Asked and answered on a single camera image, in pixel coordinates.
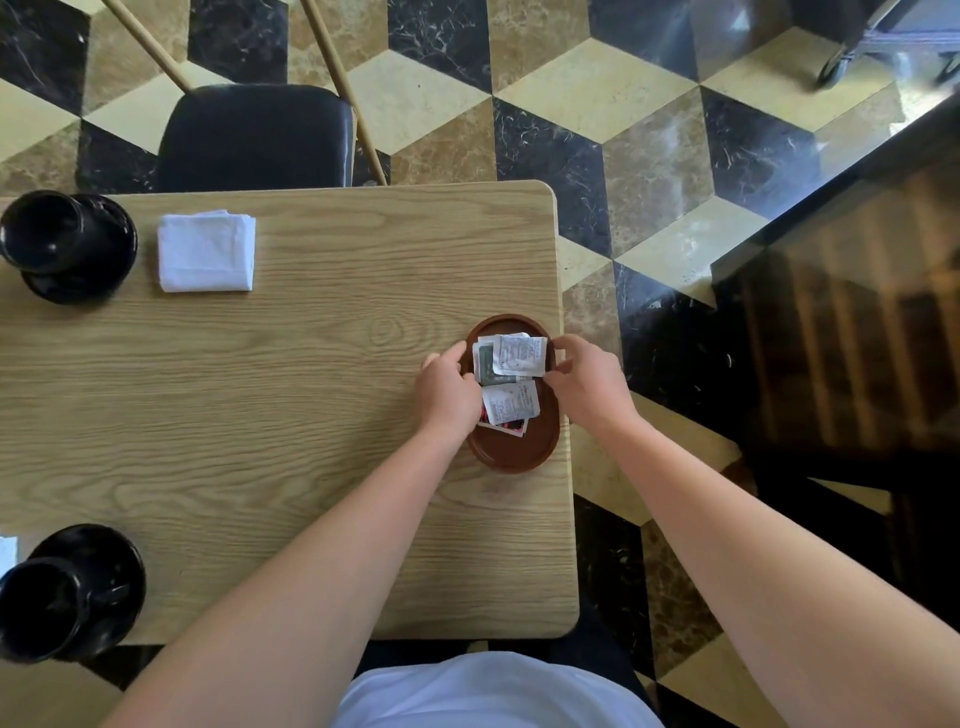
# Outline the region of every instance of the wood grain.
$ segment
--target wood grain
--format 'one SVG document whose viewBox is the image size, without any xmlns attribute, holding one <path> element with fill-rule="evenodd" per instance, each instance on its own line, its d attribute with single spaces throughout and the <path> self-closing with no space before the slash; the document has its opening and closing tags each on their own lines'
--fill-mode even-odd
<svg viewBox="0 0 960 728">
<path fill-rule="evenodd" d="M 539 182 L 115 199 L 141 248 L 111 302 L 51 305 L 0 267 L 0 533 L 129 535 L 130 642 L 170 641 L 395 449 L 426 352 L 495 313 L 562 331 Z M 217 208 L 256 218 L 254 290 L 162 293 L 159 216 Z M 551 637 L 578 612 L 564 427 L 525 475 L 461 450 L 376 635 Z"/>
</svg>

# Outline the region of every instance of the cart wheel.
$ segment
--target cart wheel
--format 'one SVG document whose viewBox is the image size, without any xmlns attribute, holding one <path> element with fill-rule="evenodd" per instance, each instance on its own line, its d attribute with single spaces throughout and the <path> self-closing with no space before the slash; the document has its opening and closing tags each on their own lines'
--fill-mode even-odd
<svg viewBox="0 0 960 728">
<path fill-rule="evenodd" d="M 827 61 L 824 70 L 820 72 L 820 78 L 817 79 L 817 85 L 820 88 L 833 88 L 840 83 L 840 79 L 847 73 L 853 56 L 841 51 L 836 56 Z"/>
</svg>

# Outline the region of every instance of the black leather seat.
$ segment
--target black leather seat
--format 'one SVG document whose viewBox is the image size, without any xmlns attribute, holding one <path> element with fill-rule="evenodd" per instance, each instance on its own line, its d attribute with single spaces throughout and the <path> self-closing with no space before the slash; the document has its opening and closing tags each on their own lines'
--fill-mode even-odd
<svg viewBox="0 0 960 728">
<path fill-rule="evenodd" d="M 160 192 L 349 187 L 353 110 L 309 85 L 213 85 L 185 94 L 160 141 Z"/>
</svg>

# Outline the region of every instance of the black marble tile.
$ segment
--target black marble tile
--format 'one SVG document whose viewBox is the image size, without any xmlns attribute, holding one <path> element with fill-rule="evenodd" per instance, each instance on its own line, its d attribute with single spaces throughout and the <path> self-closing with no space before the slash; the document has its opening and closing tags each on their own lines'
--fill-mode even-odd
<svg viewBox="0 0 960 728">
<path fill-rule="evenodd" d="M 80 114 L 90 18 L 60 0 L 0 0 L 0 78 Z"/>
<path fill-rule="evenodd" d="M 589 18 L 597 40 L 698 80 L 690 0 L 589 0 Z"/>
<path fill-rule="evenodd" d="M 82 121 L 77 158 L 77 189 L 102 195 L 153 192 L 156 156 Z"/>
<path fill-rule="evenodd" d="M 121 644 L 81 664 L 124 691 L 161 649 L 162 644 Z"/>
<path fill-rule="evenodd" d="M 391 50 L 492 92 L 487 0 L 389 0 Z"/>
<path fill-rule="evenodd" d="M 736 728 L 663 685 L 657 684 L 657 705 L 663 728 Z"/>
<path fill-rule="evenodd" d="M 390 183 L 390 155 L 384 154 L 379 149 L 376 150 L 377 158 L 380 159 L 380 166 L 383 167 L 383 175 L 387 178 L 387 184 Z M 360 147 L 360 142 L 356 143 L 353 151 L 353 186 L 362 187 L 365 184 L 376 184 L 376 177 L 367 161 L 367 155 Z"/>
<path fill-rule="evenodd" d="M 238 84 L 287 83 L 282 0 L 191 0 L 187 58 Z"/>
<path fill-rule="evenodd" d="M 630 652 L 634 669 L 654 674 L 643 541 L 638 526 L 573 497 L 580 593 Z"/>
<path fill-rule="evenodd" d="M 579 134 L 493 99 L 496 177 L 541 180 L 557 195 L 560 234 L 611 254 L 603 149 Z"/>
<path fill-rule="evenodd" d="M 616 262 L 613 278 L 630 388 L 732 437 L 733 360 L 716 309 Z"/>
<path fill-rule="evenodd" d="M 773 219 L 820 186 L 813 133 L 701 89 L 718 197 Z"/>
</svg>

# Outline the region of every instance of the right hand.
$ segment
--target right hand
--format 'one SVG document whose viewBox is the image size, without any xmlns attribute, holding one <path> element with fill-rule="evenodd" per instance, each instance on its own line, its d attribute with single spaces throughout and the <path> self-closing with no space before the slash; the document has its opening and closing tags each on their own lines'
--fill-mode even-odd
<svg viewBox="0 0 960 728">
<path fill-rule="evenodd" d="M 639 417 L 616 354 L 576 334 L 559 336 L 553 345 L 566 351 L 566 361 L 547 372 L 543 381 L 556 393 L 561 409 L 572 422 L 596 436 Z"/>
</svg>

